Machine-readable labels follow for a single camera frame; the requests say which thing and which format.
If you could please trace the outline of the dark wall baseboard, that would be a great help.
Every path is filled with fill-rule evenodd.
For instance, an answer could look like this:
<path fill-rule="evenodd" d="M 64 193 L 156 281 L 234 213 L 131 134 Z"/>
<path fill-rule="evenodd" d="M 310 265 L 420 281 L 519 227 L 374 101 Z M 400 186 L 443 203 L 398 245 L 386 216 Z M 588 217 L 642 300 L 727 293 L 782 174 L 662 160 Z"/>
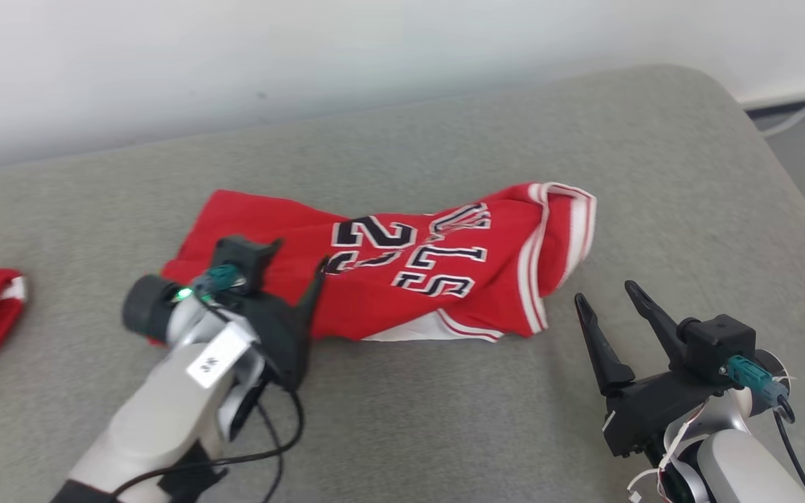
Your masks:
<path fill-rule="evenodd" d="M 751 119 L 760 119 L 764 117 L 776 117 L 777 115 L 792 114 L 805 108 L 805 100 L 797 101 L 788 104 L 762 106 L 762 108 L 751 108 L 745 110 L 748 117 Z"/>

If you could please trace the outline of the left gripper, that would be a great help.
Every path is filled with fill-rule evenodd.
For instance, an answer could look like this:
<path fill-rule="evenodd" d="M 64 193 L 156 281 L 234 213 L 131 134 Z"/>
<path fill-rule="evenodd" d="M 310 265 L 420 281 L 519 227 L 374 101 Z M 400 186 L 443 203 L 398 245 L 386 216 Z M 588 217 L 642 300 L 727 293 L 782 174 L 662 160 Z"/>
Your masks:
<path fill-rule="evenodd" d="M 282 246 L 282 239 L 263 245 L 263 274 Z M 326 283 L 330 257 L 323 256 L 296 305 L 263 290 L 241 293 L 224 292 L 224 304 L 230 312 L 242 316 L 258 338 L 255 357 L 271 369 L 271 380 L 285 391 L 299 391 L 309 369 L 311 328 L 319 299 Z"/>

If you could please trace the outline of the red basketball jersey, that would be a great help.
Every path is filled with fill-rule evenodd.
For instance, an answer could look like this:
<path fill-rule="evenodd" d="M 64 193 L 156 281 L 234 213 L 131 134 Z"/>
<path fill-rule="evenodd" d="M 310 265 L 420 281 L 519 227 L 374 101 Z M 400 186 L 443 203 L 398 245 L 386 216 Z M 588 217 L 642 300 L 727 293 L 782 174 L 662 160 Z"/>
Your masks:
<path fill-rule="evenodd" d="M 343 217 L 287 200 L 215 191 L 166 277 L 187 283 L 220 238 L 282 246 L 265 290 L 295 302 L 323 258 L 311 334 L 377 342 L 531 337 L 543 299 L 590 251 L 597 201 L 565 184 L 519 184 L 433 214 Z"/>

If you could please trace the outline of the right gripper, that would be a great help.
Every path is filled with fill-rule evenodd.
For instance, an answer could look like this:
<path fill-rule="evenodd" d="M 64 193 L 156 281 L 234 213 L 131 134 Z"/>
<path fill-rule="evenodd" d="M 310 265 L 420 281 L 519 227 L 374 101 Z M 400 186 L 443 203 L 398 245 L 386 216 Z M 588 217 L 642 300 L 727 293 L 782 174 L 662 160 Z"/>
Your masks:
<path fill-rule="evenodd" d="M 685 344 L 677 335 L 677 322 L 635 281 L 627 280 L 624 289 L 636 311 L 651 325 L 669 359 L 668 368 L 681 368 Z M 606 398 L 608 418 L 603 436 L 613 456 L 644 449 L 652 436 L 664 432 L 707 398 L 725 391 L 725 378 L 706 380 L 687 370 L 635 380 L 632 368 L 622 363 L 610 346 L 587 297 L 575 294 L 573 302 L 595 382 Z"/>

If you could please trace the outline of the white paper label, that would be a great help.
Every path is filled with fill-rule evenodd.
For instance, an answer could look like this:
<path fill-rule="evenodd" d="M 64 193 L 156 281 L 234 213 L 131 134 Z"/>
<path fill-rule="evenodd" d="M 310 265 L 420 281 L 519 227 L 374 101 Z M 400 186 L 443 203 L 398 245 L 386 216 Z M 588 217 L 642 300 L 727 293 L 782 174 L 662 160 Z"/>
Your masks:
<path fill-rule="evenodd" d="M 252 336 L 240 323 L 226 323 L 186 369 L 191 379 L 203 389 L 220 382 L 252 345 Z"/>

